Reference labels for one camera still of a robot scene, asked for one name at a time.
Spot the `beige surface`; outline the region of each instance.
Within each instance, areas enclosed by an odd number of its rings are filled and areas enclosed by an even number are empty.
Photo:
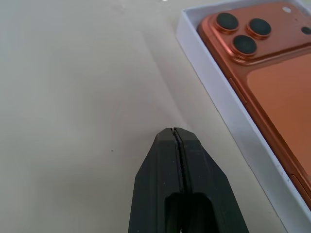
[[[251,233],[285,232],[174,36],[206,0],[0,3],[0,232],[127,232],[155,135],[193,131]]]

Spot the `phone box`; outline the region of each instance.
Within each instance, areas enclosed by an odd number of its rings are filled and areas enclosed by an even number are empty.
[[[238,0],[184,9],[178,23],[177,39],[286,230],[310,233],[309,208],[196,31],[207,15],[275,1]],[[311,15],[299,0],[286,2]]]

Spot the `black plastic tool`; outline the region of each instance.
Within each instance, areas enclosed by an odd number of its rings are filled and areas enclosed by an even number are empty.
[[[155,137],[134,184],[129,233],[248,233],[227,177],[195,134]]]

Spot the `orange smartphone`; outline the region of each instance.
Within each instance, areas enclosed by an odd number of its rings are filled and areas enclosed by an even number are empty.
[[[266,3],[209,15],[197,31],[311,209],[310,16]]]

